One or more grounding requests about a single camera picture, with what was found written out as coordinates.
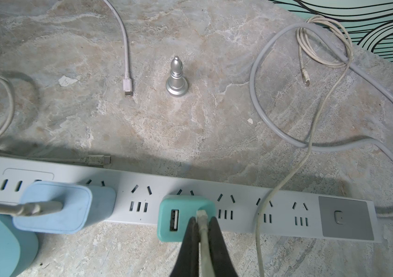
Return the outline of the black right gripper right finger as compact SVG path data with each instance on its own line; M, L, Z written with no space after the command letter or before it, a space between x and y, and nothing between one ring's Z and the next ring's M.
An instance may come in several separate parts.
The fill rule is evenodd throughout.
M212 217L209 220L208 239L210 258L215 276L238 277L216 217Z

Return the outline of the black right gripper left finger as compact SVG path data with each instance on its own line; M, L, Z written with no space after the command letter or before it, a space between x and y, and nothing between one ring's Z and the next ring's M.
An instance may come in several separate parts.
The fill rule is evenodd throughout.
M195 217L190 218L176 264L170 277L199 276L199 227Z

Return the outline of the teal dual-port wall charger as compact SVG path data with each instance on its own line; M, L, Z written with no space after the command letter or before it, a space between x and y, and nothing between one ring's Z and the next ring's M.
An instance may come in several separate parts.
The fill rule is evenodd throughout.
M205 210L208 218L216 215L216 205L202 196L167 195L159 205L157 237L162 242L181 242L190 218Z

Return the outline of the blue USB wall charger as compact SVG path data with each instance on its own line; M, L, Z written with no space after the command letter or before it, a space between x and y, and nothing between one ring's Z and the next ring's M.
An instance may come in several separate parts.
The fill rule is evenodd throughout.
M77 233L111 216L116 202L116 191L110 187L37 181L24 191L19 203L49 201L61 203L62 209L35 217L14 217L15 227L37 233Z

